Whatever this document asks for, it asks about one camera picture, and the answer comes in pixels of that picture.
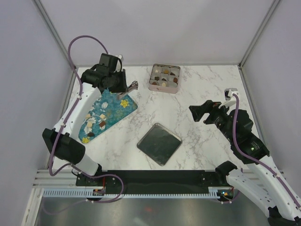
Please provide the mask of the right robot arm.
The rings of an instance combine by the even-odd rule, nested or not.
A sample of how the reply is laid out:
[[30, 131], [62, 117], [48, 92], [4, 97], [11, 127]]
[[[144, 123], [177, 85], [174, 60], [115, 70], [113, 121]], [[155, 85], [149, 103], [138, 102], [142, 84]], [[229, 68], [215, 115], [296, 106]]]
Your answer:
[[204, 114], [206, 125], [215, 125], [230, 143], [234, 155], [240, 159], [262, 183], [258, 186], [230, 161], [215, 170], [216, 183], [236, 188], [251, 200], [267, 217], [271, 226], [299, 226], [301, 199], [288, 185], [265, 144], [252, 133], [253, 121], [247, 111], [238, 106], [231, 112], [220, 102], [205, 101], [191, 105], [193, 120], [199, 122]]

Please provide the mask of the metal tongs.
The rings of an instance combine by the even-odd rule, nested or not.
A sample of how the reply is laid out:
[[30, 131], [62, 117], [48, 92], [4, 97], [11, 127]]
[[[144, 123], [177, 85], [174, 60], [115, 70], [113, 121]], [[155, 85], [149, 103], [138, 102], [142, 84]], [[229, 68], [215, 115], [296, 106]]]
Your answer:
[[127, 90], [122, 93], [117, 94], [117, 100], [121, 100], [124, 96], [128, 95], [130, 92], [138, 90], [138, 81], [133, 81], [130, 86], [128, 86]]

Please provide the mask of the square tin lid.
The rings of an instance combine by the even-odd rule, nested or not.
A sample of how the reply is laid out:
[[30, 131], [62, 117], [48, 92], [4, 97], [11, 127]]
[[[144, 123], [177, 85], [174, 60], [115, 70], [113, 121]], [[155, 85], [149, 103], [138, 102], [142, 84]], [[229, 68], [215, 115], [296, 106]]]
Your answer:
[[164, 166], [181, 144], [180, 137], [160, 123], [155, 123], [137, 143], [137, 148], [155, 163]]

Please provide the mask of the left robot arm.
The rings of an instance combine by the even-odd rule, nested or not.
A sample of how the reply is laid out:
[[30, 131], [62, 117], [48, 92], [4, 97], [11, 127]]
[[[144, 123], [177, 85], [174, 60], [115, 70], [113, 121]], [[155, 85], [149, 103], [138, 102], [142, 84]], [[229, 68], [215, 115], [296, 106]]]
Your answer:
[[116, 93], [118, 98], [129, 93], [122, 55], [101, 54], [99, 63], [76, 77], [79, 92], [72, 104], [52, 129], [44, 129], [42, 137], [50, 153], [48, 170], [51, 176], [71, 166], [97, 186], [103, 180], [102, 167], [87, 154], [83, 144], [77, 141], [81, 125], [93, 103], [103, 92]]

